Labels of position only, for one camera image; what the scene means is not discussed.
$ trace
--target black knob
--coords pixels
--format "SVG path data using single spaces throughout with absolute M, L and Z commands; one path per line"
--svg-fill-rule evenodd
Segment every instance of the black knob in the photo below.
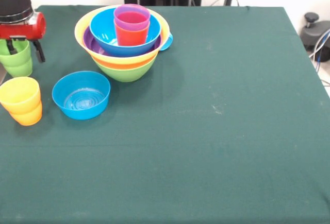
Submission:
M 319 18 L 319 15 L 313 12 L 308 12 L 305 14 L 305 19 L 308 23 L 316 22 Z

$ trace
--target red cup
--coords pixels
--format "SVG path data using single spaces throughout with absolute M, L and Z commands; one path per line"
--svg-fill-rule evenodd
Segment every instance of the red cup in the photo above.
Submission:
M 146 26 L 139 31 L 129 31 L 121 28 L 114 22 L 115 33 L 117 36 L 118 45 L 122 46 L 135 46 L 135 45 L 142 45 L 146 42 L 146 37 L 148 36 L 150 22 Z

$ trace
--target stacked bowls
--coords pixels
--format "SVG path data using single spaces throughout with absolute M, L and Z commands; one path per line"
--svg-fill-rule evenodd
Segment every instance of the stacked bowls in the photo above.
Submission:
M 167 21 L 147 9 L 150 24 L 145 43 L 119 46 L 114 14 L 117 7 L 103 7 L 85 14 L 75 26 L 75 38 L 106 75 L 117 81 L 131 82 L 151 68 L 161 48 L 167 48 L 172 42 L 172 36 Z

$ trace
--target bowl handle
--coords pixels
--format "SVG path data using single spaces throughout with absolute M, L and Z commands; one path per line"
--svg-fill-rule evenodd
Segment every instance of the bowl handle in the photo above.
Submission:
M 168 49 L 171 46 L 172 41 L 173 41 L 173 35 L 170 32 L 169 38 L 167 39 L 165 44 L 161 47 L 160 51 Z

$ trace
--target green bowl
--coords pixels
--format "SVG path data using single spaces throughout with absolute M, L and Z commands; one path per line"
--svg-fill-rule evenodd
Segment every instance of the green bowl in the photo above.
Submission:
M 150 61 L 149 63 L 140 66 L 138 68 L 131 68 L 128 70 L 117 70 L 114 68 L 107 68 L 103 65 L 97 63 L 94 59 L 96 65 L 103 71 L 106 75 L 110 76 L 114 80 L 121 81 L 121 82 L 132 82 L 140 79 L 153 65 L 155 62 L 156 57 Z

